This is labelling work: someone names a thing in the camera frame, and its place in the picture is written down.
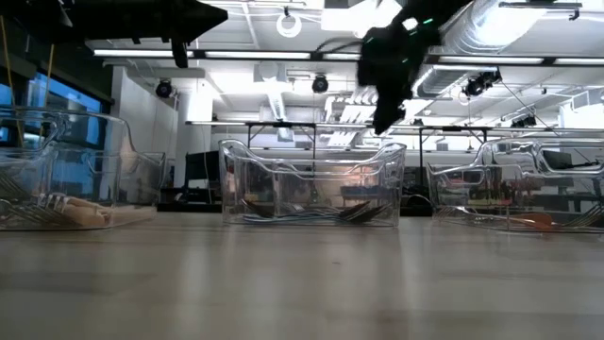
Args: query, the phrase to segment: transparent container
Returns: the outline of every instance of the transparent container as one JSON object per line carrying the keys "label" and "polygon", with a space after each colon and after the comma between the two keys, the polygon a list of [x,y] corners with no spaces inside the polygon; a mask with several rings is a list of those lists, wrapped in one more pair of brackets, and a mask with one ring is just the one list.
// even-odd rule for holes
{"label": "transparent container", "polygon": [[90,230],[155,216],[165,156],[106,114],[0,108],[0,230]]}
{"label": "transparent container", "polygon": [[469,165],[429,165],[434,218],[495,230],[604,231],[604,140],[485,143]]}
{"label": "transparent container", "polygon": [[220,143],[226,223],[398,226],[403,144],[364,161],[265,159]]}

